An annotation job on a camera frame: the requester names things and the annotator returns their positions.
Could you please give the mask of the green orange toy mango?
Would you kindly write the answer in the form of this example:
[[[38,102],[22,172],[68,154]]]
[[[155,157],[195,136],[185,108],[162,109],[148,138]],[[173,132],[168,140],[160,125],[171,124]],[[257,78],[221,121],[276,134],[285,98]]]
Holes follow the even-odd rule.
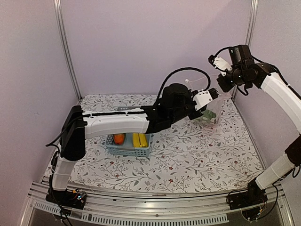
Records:
[[[125,141],[125,134],[124,133],[114,134],[113,135],[113,141],[117,145],[122,145]]]

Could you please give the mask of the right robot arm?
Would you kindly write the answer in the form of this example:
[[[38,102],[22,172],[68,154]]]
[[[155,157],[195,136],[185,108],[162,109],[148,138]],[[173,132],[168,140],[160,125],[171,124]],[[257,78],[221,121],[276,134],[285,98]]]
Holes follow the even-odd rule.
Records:
[[[300,66],[291,63],[272,63],[284,79],[301,95]],[[264,166],[267,168],[298,137],[299,132],[284,110],[261,89],[248,89],[249,95],[237,92],[234,103],[238,107]],[[301,196],[301,173],[296,178],[289,175],[281,182],[286,196]]]

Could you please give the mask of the yellow toy banana bunch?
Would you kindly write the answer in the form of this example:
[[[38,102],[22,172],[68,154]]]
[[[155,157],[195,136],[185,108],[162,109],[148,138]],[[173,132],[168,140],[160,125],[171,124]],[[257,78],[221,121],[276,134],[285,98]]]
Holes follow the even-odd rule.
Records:
[[[144,133],[133,133],[132,134],[133,147],[148,147],[146,135]]]

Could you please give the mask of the green toy watermelon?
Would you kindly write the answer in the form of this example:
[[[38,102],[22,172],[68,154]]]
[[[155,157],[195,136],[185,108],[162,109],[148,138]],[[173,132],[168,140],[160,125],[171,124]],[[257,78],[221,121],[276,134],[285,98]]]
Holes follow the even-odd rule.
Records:
[[[207,109],[203,112],[203,115],[201,116],[200,120],[202,123],[215,124],[216,113]]]

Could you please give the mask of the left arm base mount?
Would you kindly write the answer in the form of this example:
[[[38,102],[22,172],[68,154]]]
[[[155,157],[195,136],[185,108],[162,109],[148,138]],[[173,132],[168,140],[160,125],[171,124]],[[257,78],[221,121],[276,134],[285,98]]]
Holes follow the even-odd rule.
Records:
[[[54,190],[52,185],[52,176],[49,177],[49,189],[46,195],[46,201],[55,203],[58,206],[71,207],[79,210],[83,210],[86,204],[87,193],[75,189],[73,191],[68,191],[67,189],[63,191]]]

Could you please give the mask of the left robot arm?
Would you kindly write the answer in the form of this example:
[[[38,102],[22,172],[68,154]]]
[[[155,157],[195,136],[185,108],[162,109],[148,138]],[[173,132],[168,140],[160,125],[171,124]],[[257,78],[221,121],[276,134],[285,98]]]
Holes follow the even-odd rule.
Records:
[[[153,105],[111,112],[84,112],[76,105],[56,137],[61,151],[51,177],[52,197],[59,204],[66,204],[70,194],[66,191],[73,167],[86,154],[85,140],[112,134],[153,134],[170,128],[185,117],[191,120],[202,115],[208,103],[218,97],[215,88],[188,89],[173,83],[163,89],[163,95]]]

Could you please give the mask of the clear zip top bag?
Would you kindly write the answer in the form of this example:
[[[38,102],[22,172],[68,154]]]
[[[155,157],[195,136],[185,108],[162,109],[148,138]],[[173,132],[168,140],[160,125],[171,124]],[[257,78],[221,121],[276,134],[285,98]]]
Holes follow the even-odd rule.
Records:
[[[231,99],[230,93],[224,93],[216,82],[214,82],[214,76],[210,76],[212,79],[211,87],[216,88],[218,90],[218,98],[211,101],[207,104],[207,107],[204,111],[202,111],[202,116],[191,120],[191,122],[201,125],[202,127],[216,127],[221,123],[222,120],[222,105],[225,101],[229,101]],[[192,90],[204,91],[207,80],[205,77],[189,80],[185,79],[186,85]]]

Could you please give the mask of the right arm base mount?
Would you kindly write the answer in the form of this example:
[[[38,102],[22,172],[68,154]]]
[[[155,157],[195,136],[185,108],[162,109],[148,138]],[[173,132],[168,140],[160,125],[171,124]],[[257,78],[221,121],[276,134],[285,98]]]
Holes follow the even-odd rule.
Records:
[[[226,197],[226,202],[231,210],[265,203],[267,200],[268,198],[265,189],[261,190],[259,188],[256,184],[256,179],[253,179],[248,183],[245,192],[233,190]]]

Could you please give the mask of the blue plastic basket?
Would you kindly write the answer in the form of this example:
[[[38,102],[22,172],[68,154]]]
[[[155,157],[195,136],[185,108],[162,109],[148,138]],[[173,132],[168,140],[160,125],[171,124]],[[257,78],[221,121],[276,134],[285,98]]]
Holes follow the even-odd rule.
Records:
[[[132,133],[125,134],[124,143],[121,145],[115,144],[113,135],[108,135],[105,141],[105,146],[110,154],[147,157],[151,152],[153,134],[146,134],[145,136],[148,143],[147,147],[134,147]]]

